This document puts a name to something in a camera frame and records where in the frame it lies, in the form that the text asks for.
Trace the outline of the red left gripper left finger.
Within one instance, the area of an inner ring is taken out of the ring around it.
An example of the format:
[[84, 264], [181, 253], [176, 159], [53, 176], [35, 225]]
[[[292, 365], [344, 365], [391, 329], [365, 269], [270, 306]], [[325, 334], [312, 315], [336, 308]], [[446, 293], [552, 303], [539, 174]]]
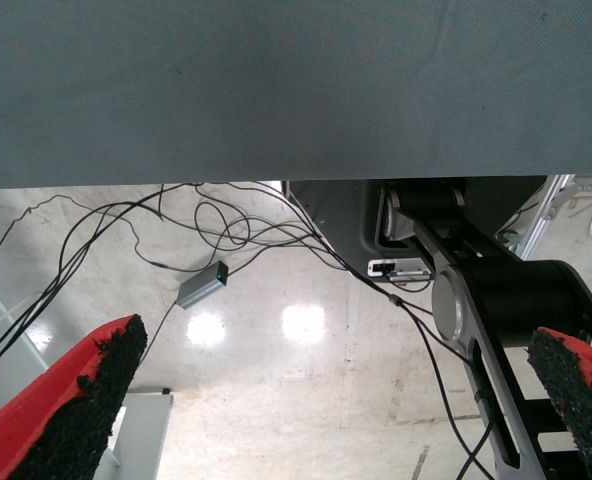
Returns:
[[0, 479], [91, 479], [147, 344], [139, 315], [93, 330], [0, 408]]

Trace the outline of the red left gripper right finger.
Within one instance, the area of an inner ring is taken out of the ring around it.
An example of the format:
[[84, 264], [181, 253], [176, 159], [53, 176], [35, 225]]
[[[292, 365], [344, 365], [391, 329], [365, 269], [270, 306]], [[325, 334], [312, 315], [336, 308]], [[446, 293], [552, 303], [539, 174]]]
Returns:
[[540, 327], [532, 335], [528, 362], [572, 434], [592, 479], [592, 346]]

